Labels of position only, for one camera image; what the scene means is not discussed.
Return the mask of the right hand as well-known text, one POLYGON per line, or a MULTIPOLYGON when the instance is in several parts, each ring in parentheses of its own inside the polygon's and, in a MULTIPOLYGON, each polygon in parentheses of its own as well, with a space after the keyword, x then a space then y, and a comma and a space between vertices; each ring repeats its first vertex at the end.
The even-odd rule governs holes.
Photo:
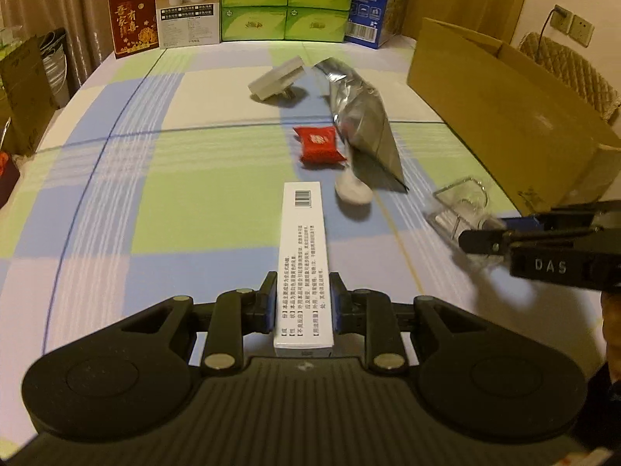
POLYGON ((619 349, 621 346, 621 297, 611 292, 601 295, 602 332, 606 346, 619 349))

